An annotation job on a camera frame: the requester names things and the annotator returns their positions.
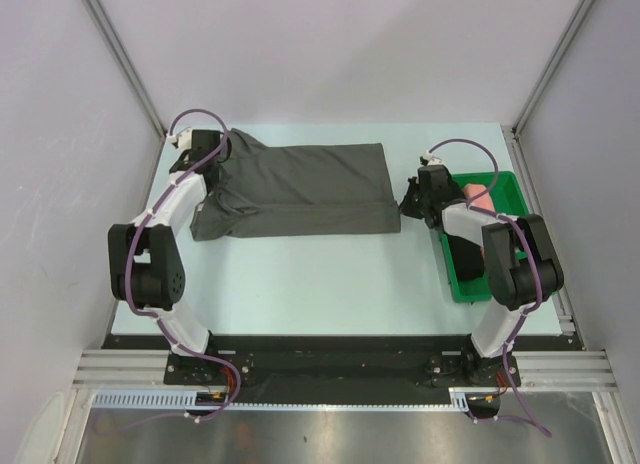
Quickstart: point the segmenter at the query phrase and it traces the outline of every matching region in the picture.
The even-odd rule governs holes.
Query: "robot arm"
[[[181,174],[219,143],[219,132],[183,131],[175,143],[183,152],[171,168],[169,184],[174,186]],[[205,352],[209,331],[200,324],[183,298],[186,276],[176,236],[217,182],[218,169],[216,161],[212,160],[176,186],[163,207],[146,224],[135,250],[136,259],[131,273],[136,308],[142,312],[153,311],[178,342],[195,352]],[[109,230],[111,290],[116,299],[126,300],[124,281],[127,254],[136,229],[147,216],[148,211],[145,211],[131,223],[116,224]]]
[[[478,361],[496,359],[524,310],[536,300],[535,280],[526,258],[518,258],[520,242],[510,224],[497,216],[469,209],[464,193],[440,159],[427,155],[418,177],[400,205],[403,214],[424,219],[429,228],[458,236],[484,248],[484,264],[493,296],[470,336]],[[559,290],[564,275],[543,219],[535,214],[514,217],[533,254],[543,300]]]

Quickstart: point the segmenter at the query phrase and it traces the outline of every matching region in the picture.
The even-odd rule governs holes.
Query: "white table surface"
[[[444,139],[474,139],[494,153],[500,170],[513,170],[496,123],[238,127],[268,146],[382,142],[398,202],[407,178],[416,174],[419,156]],[[492,169],[487,156],[465,144],[450,144],[436,154],[454,174]],[[177,157],[165,145],[150,203],[164,190]],[[468,334],[486,308],[482,302],[453,301],[436,233],[404,216],[399,234],[223,237],[196,243],[185,226],[177,241],[187,276],[184,297],[214,334]],[[111,332],[159,334],[153,321],[134,316],[122,302]],[[551,301],[522,329],[529,335],[560,332]]]

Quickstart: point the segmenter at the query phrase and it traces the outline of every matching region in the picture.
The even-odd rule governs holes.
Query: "metal floor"
[[[505,396],[503,414],[521,410]],[[226,411],[200,425],[161,419],[95,435],[152,415],[94,410],[79,464],[106,463],[611,463],[589,393],[529,394],[554,437],[509,422],[473,425],[459,413]]]

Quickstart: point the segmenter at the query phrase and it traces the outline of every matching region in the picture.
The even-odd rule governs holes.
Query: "white wall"
[[[158,140],[80,0],[0,0],[0,462],[99,338]]]
[[[524,131],[578,324],[640,430],[640,0],[600,0]]]
[[[165,121],[512,124],[579,0],[103,0]]]

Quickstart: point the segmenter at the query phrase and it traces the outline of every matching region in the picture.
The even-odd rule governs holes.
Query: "green tray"
[[[457,174],[453,180],[464,188],[467,184],[484,184],[488,186],[493,179],[493,172],[479,172],[474,174]],[[518,180],[513,172],[502,171],[498,175],[498,183],[491,190],[491,199],[497,212],[524,216],[529,213],[527,203],[522,196]],[[447,273],[451,281],[451,294],[456,302],[488,301],[491,299],[489,283],[486,275],[472,281],[459,282],[453,267],[453,258],[449,248],[449,239],[442,235],[442,250],[447,265]]]

